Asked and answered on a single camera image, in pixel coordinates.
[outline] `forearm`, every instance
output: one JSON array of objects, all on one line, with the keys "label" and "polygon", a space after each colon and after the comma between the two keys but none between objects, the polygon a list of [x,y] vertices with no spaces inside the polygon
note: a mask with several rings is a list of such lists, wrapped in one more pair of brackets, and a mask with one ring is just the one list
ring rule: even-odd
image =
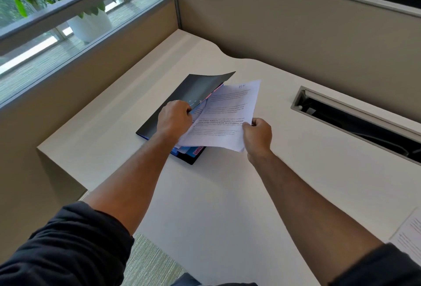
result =
[{"label": "forearm", "polygon": [[251,158],[299,252],[325,285],[382,244],[272,152]]},{"label": "forearm", "polygon": [[177,139],[155,134],[84,200],[117,218],[133,234],[149,207],[162,168]]}]

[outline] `window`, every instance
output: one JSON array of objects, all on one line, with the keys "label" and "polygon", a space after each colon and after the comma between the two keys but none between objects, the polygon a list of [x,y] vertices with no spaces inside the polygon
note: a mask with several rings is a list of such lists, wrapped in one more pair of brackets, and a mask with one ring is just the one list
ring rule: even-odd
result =
[{"label": "window", "polygon": [[[162,0],[105,0],[104,12],[83,13],[40,34],[0,58],[0,105],[40,77],[87,49],[98,38]],[[13,0],[0,0],[0,28],[23,17]],[[28,14],[36,12],[25,5]]]}]

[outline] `white planter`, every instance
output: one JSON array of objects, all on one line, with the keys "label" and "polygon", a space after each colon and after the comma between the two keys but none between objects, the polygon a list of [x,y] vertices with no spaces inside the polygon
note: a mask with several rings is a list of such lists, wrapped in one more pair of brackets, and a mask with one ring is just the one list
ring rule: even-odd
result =
[{"label": "white planter", "polygon": [[67,20],[67,24],[72,29],[76,37],[83,42],[90,43],[112,29],[108,15],[99,10],[98,15],[83,13],[83,18],[79,16]]}]

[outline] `hand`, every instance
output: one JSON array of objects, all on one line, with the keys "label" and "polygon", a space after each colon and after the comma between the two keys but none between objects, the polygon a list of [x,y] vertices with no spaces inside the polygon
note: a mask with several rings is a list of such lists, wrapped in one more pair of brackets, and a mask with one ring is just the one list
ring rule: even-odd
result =
[{"label": "hand", "polygon": [[168,136],[177,143],[181,135],[192,126],[193,118],[189,114],[191,110],[187,102],[180,100],[168,102],[158,115],[157,134]]},{"label": "hand", "polygon": [[247,150],[248,160],[253,163],[257,157],[263,157],[271,153],[272,128],[264,120],[253,118],[251,125],[243,123],[244,145]]}]

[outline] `white paper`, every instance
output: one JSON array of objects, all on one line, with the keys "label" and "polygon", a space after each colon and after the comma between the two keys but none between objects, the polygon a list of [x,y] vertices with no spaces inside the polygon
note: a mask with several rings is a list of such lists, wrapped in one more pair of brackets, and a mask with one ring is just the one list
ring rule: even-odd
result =
[{"label": "white paper", "polygon": [[208,97],[203,111],[178,141],[179,146],[216,146],[244,150],[243,122],[251,123],[260,80],[222,86]]},{"label": "white paper", "polygon": [[415,209],[389,242],[421,266],[421,209]]}]

